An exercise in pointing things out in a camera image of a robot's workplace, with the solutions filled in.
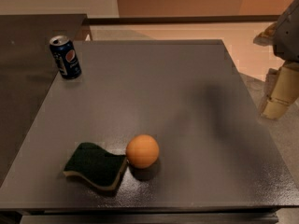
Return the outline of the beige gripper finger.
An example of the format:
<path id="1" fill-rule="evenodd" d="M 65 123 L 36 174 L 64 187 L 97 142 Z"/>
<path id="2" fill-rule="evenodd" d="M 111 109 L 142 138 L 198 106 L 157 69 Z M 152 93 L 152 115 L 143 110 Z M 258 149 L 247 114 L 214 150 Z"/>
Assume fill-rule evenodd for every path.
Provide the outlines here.
<path id="1" fill-rule="evenodd" d="M 299 63 L 286 61 L 268 70 L 259 111 L 267 119 L 280 119 L 299 98 Z"/>
<path id="2" fill-rule="evenodd" d="M 269 25 L 263 32 L 260 32 L 253 39 L 253 43 L 259 46 L 271 46 L 276 32 L 277 24 L 274 22 Z"/>

